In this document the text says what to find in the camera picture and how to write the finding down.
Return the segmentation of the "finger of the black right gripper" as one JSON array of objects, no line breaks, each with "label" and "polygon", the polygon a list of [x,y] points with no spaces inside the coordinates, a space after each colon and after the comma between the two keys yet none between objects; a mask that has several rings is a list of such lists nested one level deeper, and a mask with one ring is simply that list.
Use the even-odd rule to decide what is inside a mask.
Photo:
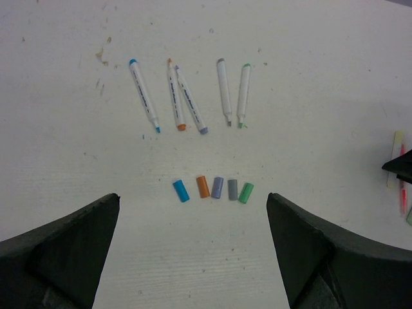
[{"label": "finger of the black right gripper", "polygon": [[411,150],[386,162],[382,169],[388,172],[387,184],[396,184],[396,179],[411,184]]}]

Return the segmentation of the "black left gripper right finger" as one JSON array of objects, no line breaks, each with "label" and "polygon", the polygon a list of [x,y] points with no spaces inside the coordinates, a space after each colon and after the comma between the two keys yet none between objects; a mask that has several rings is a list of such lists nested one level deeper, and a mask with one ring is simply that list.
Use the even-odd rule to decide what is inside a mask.
[{"label": "black left gripper right finger", "polygon": [[278,193],[268,221],[290,308],[411,308],[411,251],[365,238]]}]

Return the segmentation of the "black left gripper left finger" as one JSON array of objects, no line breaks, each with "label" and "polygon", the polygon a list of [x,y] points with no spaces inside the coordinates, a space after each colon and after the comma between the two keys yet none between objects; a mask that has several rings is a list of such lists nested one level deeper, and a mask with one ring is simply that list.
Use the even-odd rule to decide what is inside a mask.
[{"label": "black left gripper left finger", "polygon": [[120,212],[107,194],[1,242],[1,308],[92,308]]}]

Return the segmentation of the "yellow capped white pen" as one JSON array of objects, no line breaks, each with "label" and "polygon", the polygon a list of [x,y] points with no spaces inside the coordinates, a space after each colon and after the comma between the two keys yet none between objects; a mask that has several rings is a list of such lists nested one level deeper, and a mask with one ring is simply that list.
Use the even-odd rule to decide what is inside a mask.
[{"label": "yellow capped white pen", "polygon": [[[402,144],[404,141],[404,132],[403,131],[395,131],[394,139],[393,139],[393,147],[391,152],[391,160],[394,160],[400,156]],[[396,174],[389,172],[387,177],[387,188],[394,189],[397,186],[397,177]]]}]

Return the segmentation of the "green pen cap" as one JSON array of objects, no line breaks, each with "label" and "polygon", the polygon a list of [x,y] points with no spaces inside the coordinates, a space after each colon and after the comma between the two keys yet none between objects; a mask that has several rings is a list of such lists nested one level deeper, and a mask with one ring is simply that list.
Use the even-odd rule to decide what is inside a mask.
[{"label": "green pen cap", "polygon": [[238,196],[238,201],[240,203],[246,204],[252,194],[254,189],[254,184],[246,182]]}]

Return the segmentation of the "grey pen cap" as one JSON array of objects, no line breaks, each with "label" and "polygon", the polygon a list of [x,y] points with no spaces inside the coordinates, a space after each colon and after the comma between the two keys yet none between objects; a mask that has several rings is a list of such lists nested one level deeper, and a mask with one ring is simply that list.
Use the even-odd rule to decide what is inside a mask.
[{"label": "grey pen cap", "polygon": [[238,181],[237,179],[229,179],[228,185],[228,197],[230,201],[236,201],[238,199]]}]

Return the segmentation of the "purple pen cap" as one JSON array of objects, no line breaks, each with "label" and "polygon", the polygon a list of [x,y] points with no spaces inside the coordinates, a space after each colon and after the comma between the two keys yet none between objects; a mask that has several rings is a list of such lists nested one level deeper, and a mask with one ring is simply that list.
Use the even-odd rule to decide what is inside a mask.
[{"label": "purple pen cap", "polygon": [[221,198],[221,193],[223,190],[224,178],[223,177],[215,177],[212,186],[211,196],[215,199]]}]

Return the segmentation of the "blue pen cap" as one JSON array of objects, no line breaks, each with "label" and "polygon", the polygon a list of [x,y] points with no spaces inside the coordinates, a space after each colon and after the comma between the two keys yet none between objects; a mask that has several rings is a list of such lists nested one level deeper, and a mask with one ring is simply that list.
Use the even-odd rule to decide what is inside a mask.
[{"label": "blue pen cap", "polygon": [[184,203],[190,200],[189,193],[182,180],[176,180],[173,182],[173,187],[178,195],[179,200]]}]

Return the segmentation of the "orange pen cap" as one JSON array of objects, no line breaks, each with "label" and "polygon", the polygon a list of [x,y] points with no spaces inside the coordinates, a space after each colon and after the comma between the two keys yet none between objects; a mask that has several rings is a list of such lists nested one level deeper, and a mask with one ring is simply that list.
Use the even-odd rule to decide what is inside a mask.
[{"label": "orange pen cap", "polygon": [[196,178],[200,198],[208,198],[211,196],[207,179],[205,176],[199,176]]}]

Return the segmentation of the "purple capped white pen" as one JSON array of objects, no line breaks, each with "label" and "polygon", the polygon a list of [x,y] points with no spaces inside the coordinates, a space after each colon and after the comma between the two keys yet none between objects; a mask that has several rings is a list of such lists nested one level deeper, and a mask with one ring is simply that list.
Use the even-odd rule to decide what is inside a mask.
[{"label": "purple capped white pen", "polygon": [[208,127],[200,113],[200,109],[191,93],[191,90],[189,88],[189,85],[185,79],[185,77],[183,76],[183,73],[180,69],[179,66],[175,66],[175,71],[177,74],[177,79],[178,79],[178,83],[180,86],[180,89],[183,93],[183,97],[188,105],[189,111],[191,113],[192,119],[194,120],[194,123],[197,127],[197,130],[200,132],[201,135],[206,135],[209,130]]}]

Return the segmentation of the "green capped white pen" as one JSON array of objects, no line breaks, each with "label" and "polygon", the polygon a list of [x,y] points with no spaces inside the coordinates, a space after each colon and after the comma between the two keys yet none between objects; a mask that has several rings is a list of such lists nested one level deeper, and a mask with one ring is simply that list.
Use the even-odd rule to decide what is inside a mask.
[{"label": "green capped white pen", "polygon": [[240,129],[243,127],[246,108],[247,108],[250,71],[251,71],[251,65],[249,63],[244,64],[241,70],[241,80],[240,80],[240,85],[239,85],[238,108],[237,108],[238,128]]}]

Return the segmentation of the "orange capped white pen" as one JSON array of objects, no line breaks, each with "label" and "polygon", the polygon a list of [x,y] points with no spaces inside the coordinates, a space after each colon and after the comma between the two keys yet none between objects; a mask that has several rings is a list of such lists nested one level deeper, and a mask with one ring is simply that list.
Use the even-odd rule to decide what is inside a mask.
[{"label": "orange capped white pen", "polygon": [[178,89],[178,79],[176,70],[173,66],[171,58],[167,60],[168,71],[167,78],[169,83],[169,90],[171,94],[171,102],[173,105],[173,116],[175,125],[178,131],[182,132],[186,130],[186,123],[184,119],[182,103],[180,99],[179,89]]}]

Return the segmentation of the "grey capped white pen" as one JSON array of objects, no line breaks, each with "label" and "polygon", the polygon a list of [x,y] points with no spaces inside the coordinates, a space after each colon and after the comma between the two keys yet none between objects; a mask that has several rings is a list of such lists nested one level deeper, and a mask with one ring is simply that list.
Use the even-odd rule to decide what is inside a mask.
[{"label": "grey capped white pen", "polygon": [[225,59],[224,58],[218,59],[216,66],[217,66],[218,83],[220,87],[220,97],[221,97],[223,115],[226,118],[227,125],[231,127],[232,126],[232,106],[231,106],[231,100],[230,100],[229,81],[227,77]]}]

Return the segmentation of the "blue capped white pen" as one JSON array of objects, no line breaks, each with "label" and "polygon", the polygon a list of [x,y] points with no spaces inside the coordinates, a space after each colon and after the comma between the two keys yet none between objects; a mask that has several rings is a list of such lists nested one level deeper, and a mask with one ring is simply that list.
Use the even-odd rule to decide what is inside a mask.
[{"label": "blue capped white pen", "polygon": [[133,77],[135,86],[137,88],[138,94],[140,96],[140,99],[141,99],[141,102],[144,107],[144,111],[145,111],[145,114],[148,120],[154,126],[155,131],[157,133],[161,133],[160,123],[159,123],[159,119],[158,119],[155,106],[151,100],[147,86],[145,84],[144,76],[139,67],[139,63],[136,59],[131,59],[129,61],[129,70]]}]

